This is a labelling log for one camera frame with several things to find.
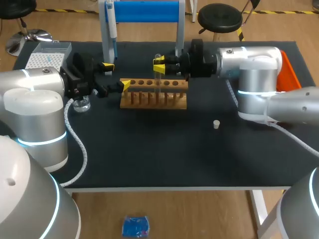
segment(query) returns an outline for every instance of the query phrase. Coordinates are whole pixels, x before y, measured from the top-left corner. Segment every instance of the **test tube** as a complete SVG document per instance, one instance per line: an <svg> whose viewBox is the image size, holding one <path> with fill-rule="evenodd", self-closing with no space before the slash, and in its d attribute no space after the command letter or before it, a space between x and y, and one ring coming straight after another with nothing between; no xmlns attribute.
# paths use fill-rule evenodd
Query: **test tube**
<svg viewBox="0 0 319 239"><path fill-rule="evenodd" d="M160 54L155 55L155 59L161 58ZM160 98L160 79L161 79L161 73L160 72L154 72L154 92L156 96L156 104L159 103Z"/></svg>

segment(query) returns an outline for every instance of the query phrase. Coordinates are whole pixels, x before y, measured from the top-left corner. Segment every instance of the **blue roller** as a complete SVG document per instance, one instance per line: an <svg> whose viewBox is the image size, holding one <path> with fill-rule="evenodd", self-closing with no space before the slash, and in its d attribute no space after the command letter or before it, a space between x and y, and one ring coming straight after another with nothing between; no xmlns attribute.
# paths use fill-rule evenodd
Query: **blue roller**
<svg viewBox="0 0 319 239"><path fill-rule="evenodd" d="M115 1L114 8L116 22L178 22L178 1Z"/></svg>

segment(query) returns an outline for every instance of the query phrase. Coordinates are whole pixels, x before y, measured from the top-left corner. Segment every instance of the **wooden test tube rack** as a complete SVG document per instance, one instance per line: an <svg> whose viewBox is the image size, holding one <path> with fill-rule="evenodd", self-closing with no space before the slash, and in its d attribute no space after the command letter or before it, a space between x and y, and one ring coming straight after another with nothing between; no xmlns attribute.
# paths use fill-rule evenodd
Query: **wooden test tube rack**
<svg viewBox="0 0 319 239"><path fill-rule="evenodd" d="M121 108L129 109L179 109L187 108L186 80L161 80L160 93L155 93L154 79L127 79L130 87L122 93Z"/></svg>

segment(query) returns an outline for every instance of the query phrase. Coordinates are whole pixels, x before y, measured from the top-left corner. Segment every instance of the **black table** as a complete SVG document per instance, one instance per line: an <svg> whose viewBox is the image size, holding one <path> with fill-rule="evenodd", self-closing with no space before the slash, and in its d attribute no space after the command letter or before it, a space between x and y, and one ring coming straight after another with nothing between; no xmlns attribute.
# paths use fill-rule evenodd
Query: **black table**
<svg viewBox="0 0 319 239"><path fill-rule="evenodd" d="M14 69L23 69L37 43L27 42ZM295 42L209 42L218 47L277 46L284 50L303 87L314 82ZM153 78L152 59L167 54L172 42L120 42L110 84L120 78ZM73 42L72 50L90 52L103 61L98 42ZM315 167L319 159L289 137L265 125L240 119L222 79L191 79L187 110L120 109L120 94L90 96L91 109L69 111L69 120L88 153L84 174L69 188L75 191L261 189L287 188ZM213 121L221 122L218 130ZM287 125L290 132L319 149L319 127ZM0 134L10 131L0 124ZM62 183L82 165L79 146L68 134L69 160L52 175Z"/></svg>

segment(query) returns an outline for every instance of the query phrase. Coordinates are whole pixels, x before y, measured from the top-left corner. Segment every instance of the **orange container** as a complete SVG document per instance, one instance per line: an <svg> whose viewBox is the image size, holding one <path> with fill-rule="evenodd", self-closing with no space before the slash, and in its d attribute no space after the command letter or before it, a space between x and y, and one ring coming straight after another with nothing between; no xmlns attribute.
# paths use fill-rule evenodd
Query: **orange container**
<svg viewBox="0 0 319 239"><path fill-rule="evenodd" d="M301 85L284 51L280 51L283 57L283 66L277 78L277 91L293 91L300 89Z"/></svg>

